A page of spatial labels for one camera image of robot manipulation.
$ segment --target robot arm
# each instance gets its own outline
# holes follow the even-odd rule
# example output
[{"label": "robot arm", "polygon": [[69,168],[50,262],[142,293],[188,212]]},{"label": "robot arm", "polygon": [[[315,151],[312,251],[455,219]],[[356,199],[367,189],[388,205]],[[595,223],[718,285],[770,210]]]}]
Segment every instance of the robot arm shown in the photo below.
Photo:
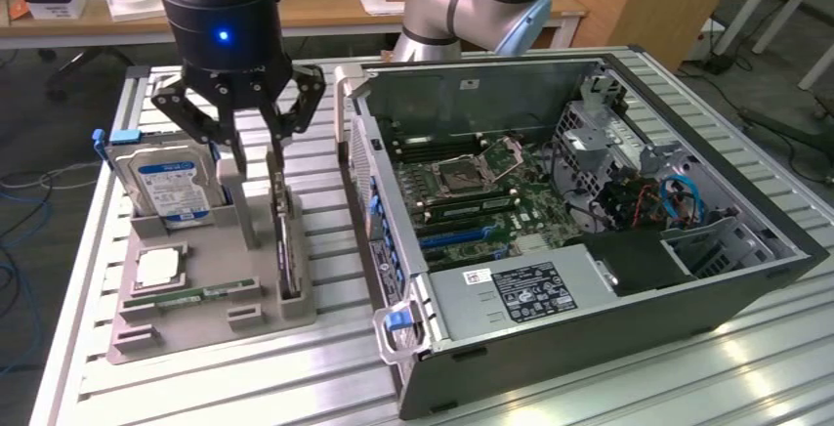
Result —
[{"label": "robot arm", "polygon": [[[278,166],[281,140],[301,133],[324,93],[317,66],[293,66],[281,45],[277,0],[162,0],[182,57],[178,81],[157,89],[152,102],[200,143],[230,149],[238,170],[245,159],[234,110],[257,108],[269,130]],[[289,80],[299,98],[288,113],[276,106]],[[190,88],[217,107],[213,119],[190,103]]]},{"label": "robot arm", "polygon": [[460,57],[460,39],[516,56],[549,17],[549,0],[405,0],[403,33],[392,61]]}]

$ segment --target motherboard chip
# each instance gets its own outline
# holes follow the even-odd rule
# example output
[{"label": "motherboard chip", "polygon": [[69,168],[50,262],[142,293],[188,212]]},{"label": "motherboard chip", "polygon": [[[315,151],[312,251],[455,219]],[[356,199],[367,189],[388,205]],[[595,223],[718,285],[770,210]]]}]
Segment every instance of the motherboard chip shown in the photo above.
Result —
[{"label": "motherboard chip", "polygon": [[437,164],[440,180],[449,192],[473,192],[483,189],[483,179],[471,160]]}]

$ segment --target motherboard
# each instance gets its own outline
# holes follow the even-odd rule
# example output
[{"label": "motherboard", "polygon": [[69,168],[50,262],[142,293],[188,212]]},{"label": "motherboard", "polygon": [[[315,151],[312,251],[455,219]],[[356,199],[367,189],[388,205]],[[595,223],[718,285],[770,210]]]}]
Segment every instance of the motherboard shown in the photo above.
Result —
[{"label": "motherboard", "polygon": [[395,163],[431,271],[563,246],[581,233],[540,166],[537,145],[509,136],[479,154]]}]

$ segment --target aluminum workbench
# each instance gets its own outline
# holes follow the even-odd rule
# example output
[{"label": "aluminum workbench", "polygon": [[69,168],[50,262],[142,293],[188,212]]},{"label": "aluminum workbench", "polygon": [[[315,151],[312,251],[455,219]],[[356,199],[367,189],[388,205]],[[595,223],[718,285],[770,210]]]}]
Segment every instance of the aluminum workbench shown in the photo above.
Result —
[{"label": "aluminum workbench", "polygon": [[[573,53],[589,50],[571,50]],[[827,248],[834,210],[645,55],[607,49],[788,216]],[[104,359],[125,258],[130,202],[106,167],[82,232],[30,424],[396,425],[391,373],[377,357],[371,307],[337,170],[332,70],[371,59],[319,60],[328,91],[307,132],[287,148],[301,193],[317,322],[164,357]],[[173,128],[149,102],[174,67],[134,69],[113,128]],[[296,96],[283,94],[281,108]],[[627,98],[652,140],[665,126]],[[265,193],[266,134],[254,111],[238,128],[249,156],[246,194]],[[763,424],[834,418],[834,259],[759,299],[711,333],[463,405],[408,425]]]}]

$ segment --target hard drive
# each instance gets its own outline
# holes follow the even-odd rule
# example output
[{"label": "hard drive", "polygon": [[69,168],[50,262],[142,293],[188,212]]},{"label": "hard drive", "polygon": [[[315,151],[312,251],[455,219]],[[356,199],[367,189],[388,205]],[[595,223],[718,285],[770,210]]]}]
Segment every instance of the hard drive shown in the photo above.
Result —
[{"label": "hard drive", "polygon": [[157,215],[168,229],[213,222],[228,199],[216,178],[216,150],[185,133],[114,131],[104,148],[136,215]]}]

